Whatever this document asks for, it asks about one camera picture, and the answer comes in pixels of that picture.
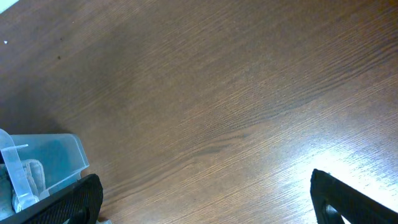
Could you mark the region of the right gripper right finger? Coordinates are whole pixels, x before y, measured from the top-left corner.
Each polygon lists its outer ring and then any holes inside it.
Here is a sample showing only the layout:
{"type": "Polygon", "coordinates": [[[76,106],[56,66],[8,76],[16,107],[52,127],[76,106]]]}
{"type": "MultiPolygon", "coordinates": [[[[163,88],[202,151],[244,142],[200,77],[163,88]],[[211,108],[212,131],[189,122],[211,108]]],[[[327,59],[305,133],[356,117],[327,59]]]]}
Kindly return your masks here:
{"type": "Polygon", "coordinates": [[[397,223],[397,212],[314,169],[310,195],[318,223],[397,223]]]}

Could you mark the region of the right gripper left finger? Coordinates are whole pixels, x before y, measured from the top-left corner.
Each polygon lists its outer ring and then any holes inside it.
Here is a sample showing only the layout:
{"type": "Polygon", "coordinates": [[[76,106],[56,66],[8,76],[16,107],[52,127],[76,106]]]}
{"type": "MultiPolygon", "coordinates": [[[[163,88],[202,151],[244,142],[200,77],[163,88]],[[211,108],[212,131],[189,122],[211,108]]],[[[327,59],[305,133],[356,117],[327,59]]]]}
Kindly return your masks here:
{"type": "Polygon", "coordinates": [[[90,174],[1,224],[95,224],[103,203],[103,187],[96,174],[90,174]]]}

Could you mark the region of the light blue jeans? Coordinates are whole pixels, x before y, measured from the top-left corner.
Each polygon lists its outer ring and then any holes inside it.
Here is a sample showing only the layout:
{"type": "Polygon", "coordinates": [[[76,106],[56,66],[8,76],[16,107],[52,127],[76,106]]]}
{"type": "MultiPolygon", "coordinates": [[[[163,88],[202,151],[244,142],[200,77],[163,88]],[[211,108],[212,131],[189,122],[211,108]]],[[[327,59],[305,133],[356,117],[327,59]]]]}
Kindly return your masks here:
{"type": "Polygon", "coordinates": [[[21,164],[23,176],[16,182],[16,185],[12,184],[6,165],[1,164],[1,220],[21,212],[26,202],[38,202],[40,194],[46,188],[44,166],[39,160],[27,159],[21,161],[21,164]],[[17,196],[16,190],[19,184],[28,189],[25,199],[20,199],[17,196]]]}

